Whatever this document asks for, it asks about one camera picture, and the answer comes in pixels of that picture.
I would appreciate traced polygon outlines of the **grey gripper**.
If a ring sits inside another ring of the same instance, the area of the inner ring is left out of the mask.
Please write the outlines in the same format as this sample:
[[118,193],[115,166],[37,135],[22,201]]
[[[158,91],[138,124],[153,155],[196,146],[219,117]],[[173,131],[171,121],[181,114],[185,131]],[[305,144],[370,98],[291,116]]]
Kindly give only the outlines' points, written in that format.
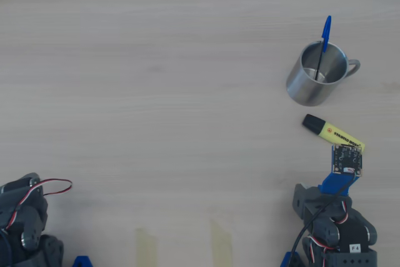
[[319,197],[319,188],[317,186],[307,186],[303,183],[298,183],[294,188],[294,196],[292,207],[296,214],[304,217],[305,204],[314,201]]

